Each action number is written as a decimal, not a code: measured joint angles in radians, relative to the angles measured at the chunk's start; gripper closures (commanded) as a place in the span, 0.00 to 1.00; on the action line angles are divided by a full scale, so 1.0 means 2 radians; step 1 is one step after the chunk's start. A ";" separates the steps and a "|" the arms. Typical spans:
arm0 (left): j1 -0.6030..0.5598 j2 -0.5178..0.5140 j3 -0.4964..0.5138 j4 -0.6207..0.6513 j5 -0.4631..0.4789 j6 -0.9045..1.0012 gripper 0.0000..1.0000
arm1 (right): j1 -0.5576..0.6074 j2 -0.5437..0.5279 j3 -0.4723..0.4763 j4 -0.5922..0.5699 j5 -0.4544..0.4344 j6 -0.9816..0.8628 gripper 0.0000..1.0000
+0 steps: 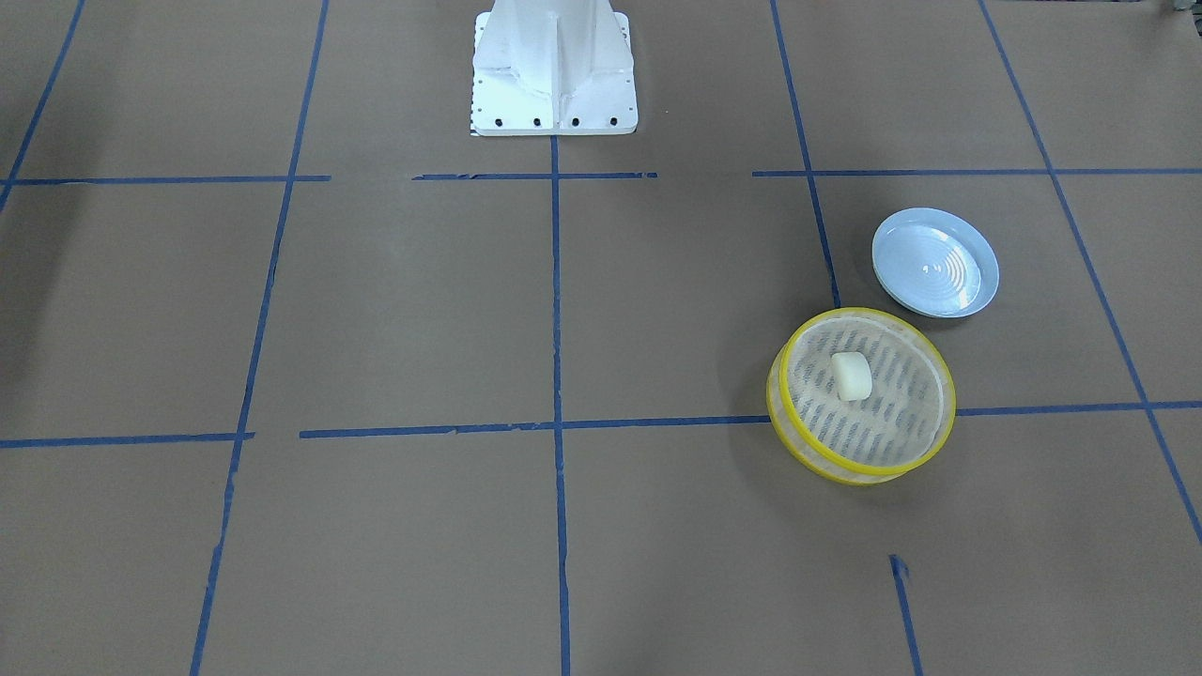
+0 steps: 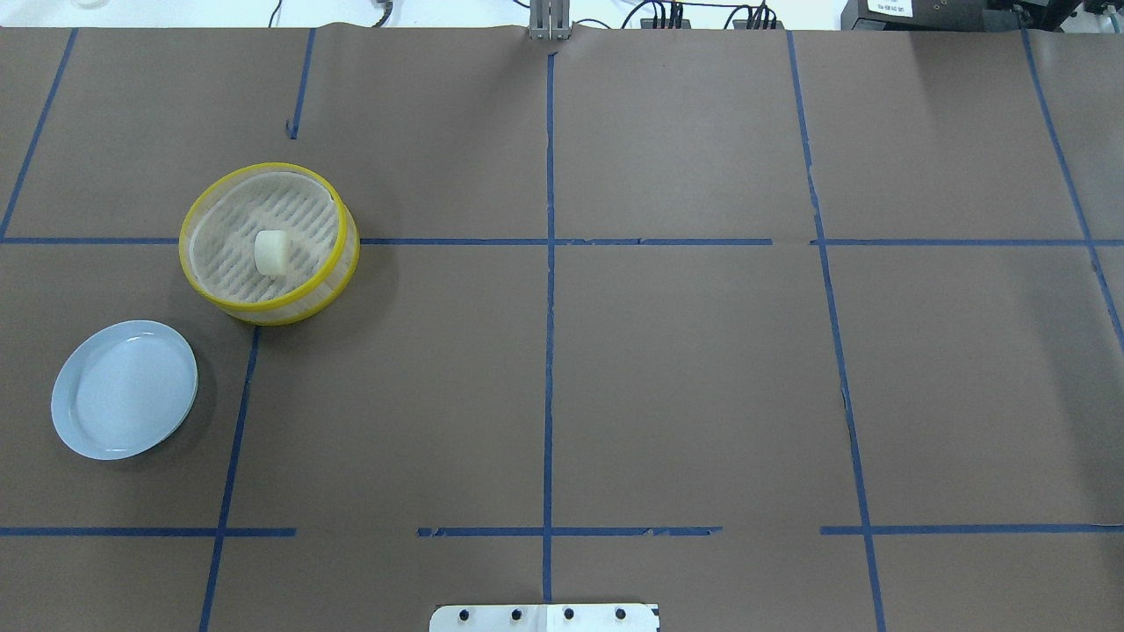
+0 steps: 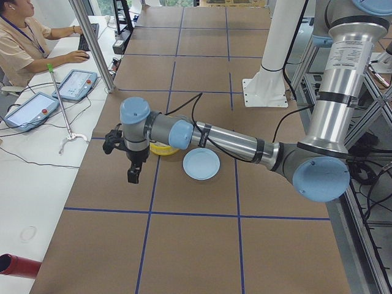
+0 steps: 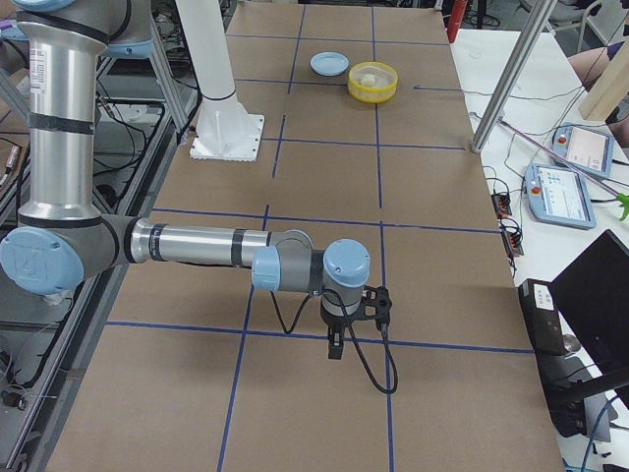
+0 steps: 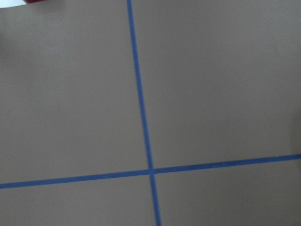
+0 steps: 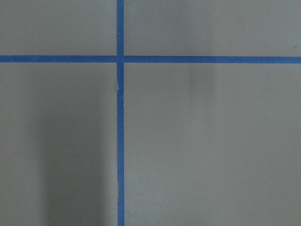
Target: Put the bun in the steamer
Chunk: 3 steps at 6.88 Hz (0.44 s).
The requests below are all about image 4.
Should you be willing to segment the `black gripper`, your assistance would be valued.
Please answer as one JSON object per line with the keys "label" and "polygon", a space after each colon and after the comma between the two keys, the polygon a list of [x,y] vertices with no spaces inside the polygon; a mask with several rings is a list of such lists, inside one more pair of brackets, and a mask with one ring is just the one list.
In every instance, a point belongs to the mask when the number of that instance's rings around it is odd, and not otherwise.
{"label": "black gripper", "polygon": [[341,360],[344,349],[343,336],[348,326],[344,316],[336,316],[326,311],[321,312],[321,318],[327,325],[328,358]]}

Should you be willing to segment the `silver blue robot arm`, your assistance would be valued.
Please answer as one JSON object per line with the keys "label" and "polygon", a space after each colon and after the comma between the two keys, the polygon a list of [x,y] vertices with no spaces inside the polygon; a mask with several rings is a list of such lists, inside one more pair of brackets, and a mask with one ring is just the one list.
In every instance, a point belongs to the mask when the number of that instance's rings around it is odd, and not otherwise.
{"label": "silver blue robot arm", "polygon": [[29,41],[30,196],[1,243],[1,266],[28,292],[76,288],[113,266],[146,261],[247,268],[253,286],[319,298],[328,355],[338,359],[365,315],[371,259],[351,239],[316,250],[299,230],[267,232],[155,224],[93,204],[96,63],[152,51],[146,1],[20,1]]}

